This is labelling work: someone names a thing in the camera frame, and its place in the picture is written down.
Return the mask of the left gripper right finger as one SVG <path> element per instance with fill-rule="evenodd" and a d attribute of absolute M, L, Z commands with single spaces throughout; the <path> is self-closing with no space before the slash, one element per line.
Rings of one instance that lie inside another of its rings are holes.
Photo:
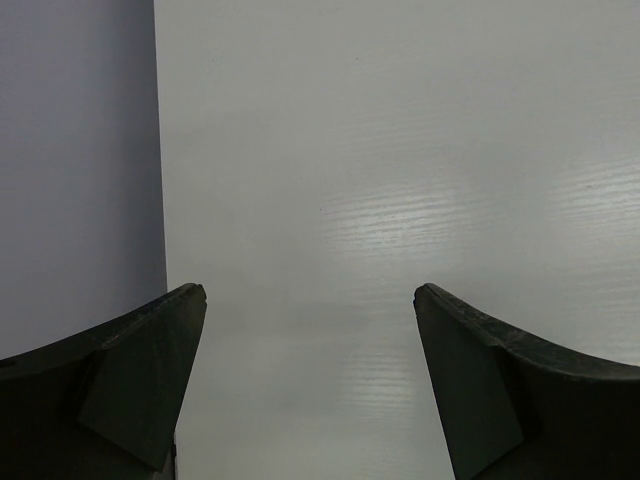
<path fill-rule="evenodd" d="M 435 284 L 415 291 L 414 309 L 455 478 L 638 478 L 638 367 L 552 343 Z"/>

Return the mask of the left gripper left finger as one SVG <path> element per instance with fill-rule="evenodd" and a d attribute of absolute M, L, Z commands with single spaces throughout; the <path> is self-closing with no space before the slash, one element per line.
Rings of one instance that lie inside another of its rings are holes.
<path fill-rule="evenodd" d="M 4 479 L 166 479 L 207 297 L 188 283 L 1 361 Z"/>

